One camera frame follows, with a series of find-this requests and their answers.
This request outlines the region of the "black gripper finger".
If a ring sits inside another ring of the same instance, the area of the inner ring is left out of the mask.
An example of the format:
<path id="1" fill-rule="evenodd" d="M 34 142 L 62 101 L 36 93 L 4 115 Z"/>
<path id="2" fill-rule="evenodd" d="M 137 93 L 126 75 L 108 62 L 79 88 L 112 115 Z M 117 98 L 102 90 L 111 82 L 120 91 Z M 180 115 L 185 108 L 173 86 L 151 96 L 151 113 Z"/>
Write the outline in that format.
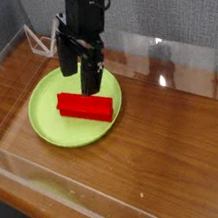
<path id="1" fill-rule="evenodd" d="M 66 77 L 76 74 L 78 71 L 78 57 L 67 36 L 61 33 L 56 34 L 56 42 L 58 47 L 58 59 L 62 70 L 62 74 Z"/>
<path id="2" fill-rule="evenodd" d="M 101 49 L 91 49 L 81 58 L 81 91 L 83 96 L 99 93 L 103 75 L 104 55 Z"/>

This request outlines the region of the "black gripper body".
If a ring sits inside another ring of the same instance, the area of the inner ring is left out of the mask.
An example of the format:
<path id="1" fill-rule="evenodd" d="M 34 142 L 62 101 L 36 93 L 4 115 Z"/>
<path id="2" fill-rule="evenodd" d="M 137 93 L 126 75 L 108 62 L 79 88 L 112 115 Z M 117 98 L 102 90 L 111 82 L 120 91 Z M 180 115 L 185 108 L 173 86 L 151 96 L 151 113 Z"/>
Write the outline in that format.
<path id="1" fill-rule="evenodd" d="M 105 12 L 111 2 L 105 0 L 64 0 L 65 12 L 58 13 L 56 35 L 66 40 L 82 40 L 93 48 L 104 46 L 100 34 L 105 29 Z"/>

